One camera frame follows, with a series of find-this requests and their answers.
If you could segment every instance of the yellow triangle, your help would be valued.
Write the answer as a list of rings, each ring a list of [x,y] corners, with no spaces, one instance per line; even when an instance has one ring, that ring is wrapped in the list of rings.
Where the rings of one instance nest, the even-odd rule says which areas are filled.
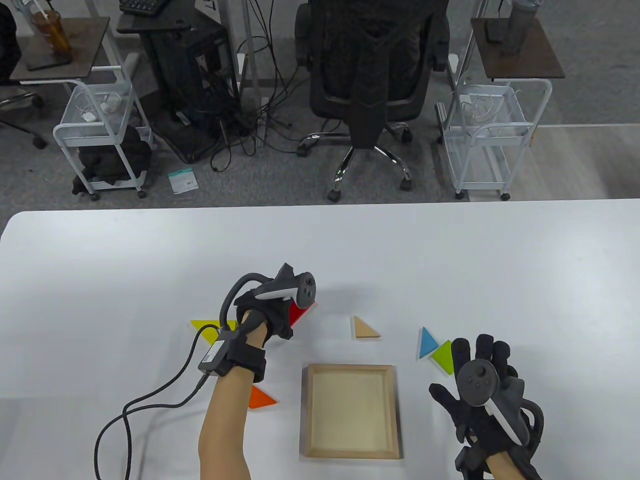
[[[220,322],[218,320],[191,320],[191,324],[196,328],[196,330],[201,329],[205,325],[215,325],[220,328]],[[238,325],[236,321],[230,321],[229,326],[231,330],[235,330]],[[216,340],[218,340],[218,332],[214,328],[208,328],[204,332],[202,332],[202,337],[209,342],[210,344],[214,344]]]
[[[360,317],[353,316],[353,328],[357,339],[378,339],[380,334],[364,323]]]

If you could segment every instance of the tangram piece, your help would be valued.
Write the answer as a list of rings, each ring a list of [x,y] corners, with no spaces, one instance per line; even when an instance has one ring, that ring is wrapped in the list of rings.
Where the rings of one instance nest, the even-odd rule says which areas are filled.
[[[201,329],[205,325],[215,325],[220,328],[220,322],[218,320],[191,320],[191,324],[196,328],[196,330]],[[229,326],[231,330],[235,330],[238,325],[236,321],[230,321]],[[208,328],[201,335],[207,342],[210,344],[214,344],[216,340],[218,340],[218,332],[214,328]]]
[[[357,339],[378,339],[380,334],[364,323],[360,317],[353,316],[353,329]]]
[[[431,336],[425,327],[422,327],[422,333],[420,334],[420,354],[418,355],[418,358],[424,358],[436,348],[438,348],[438,342]]]
[[[269,397],[261,389],[257,387],[251,388],[251,399],[249,400],[249,408],[255,410],[256,408],[263,408],[265,406],[276,405],[278,402]]]
[[[313,302],[313,304],[311,304],[311,307],[306,310],[302,310],[296,305],[295,302],[291,303],[291,306],[289,307],[289,322],[291,326],[294,326],[296,322],[300,320],[304,314],[311,310],[315,304],[316,303]]]
[[[402,458],[392,366],[309,365],[306,397],[305,456]]]
[[[440,348],[438,348],[431,358],[442,367],[442,369],[449,375],[453,375],[453,356],[451,355],[451,341],[447,340]]]

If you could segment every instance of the red triangle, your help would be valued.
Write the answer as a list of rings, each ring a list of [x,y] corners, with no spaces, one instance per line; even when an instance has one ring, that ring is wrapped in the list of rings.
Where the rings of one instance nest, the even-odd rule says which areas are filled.
[[[291,326],[294,326],[295,323],[300,320],[300,318],[302,317],[302,315],[306,314],[311,307],[307,308],[306,310],[302,310],[301,308],[299,308],[295,302],[291,303],[291,306],[289,307],[289,322],[291,324]]]
[[[252,410],[256,408],[262,408],[265,406],[276,405],[278,402],[273,398],[269,397],[266,393],[264,393],[258,387],[252,387],[251,389],[251,399],[249,400],[249,408]]]

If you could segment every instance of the straw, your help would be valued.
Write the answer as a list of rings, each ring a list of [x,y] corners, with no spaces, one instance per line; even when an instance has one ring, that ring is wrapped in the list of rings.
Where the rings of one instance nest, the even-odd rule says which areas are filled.
[[[48,22],[49,21],[49,16],[45,13],[44,10],[42,10],[42,7],[40,6],[40,3],[38,2],[38,0],[33,0],[33,2],[36,4],[36,6],[38,7],[38,10],[40,10],[40,13],[45,17],[45,19]]]

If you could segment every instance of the computer tower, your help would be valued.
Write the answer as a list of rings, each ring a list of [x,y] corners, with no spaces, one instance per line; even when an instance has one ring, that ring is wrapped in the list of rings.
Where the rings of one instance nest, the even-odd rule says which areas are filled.
[[[147,52],[167,103],[196,128],[213,134],[220,120],[240,112],[240,98],[227,30],[196,11],[191,29],[147,36]]]

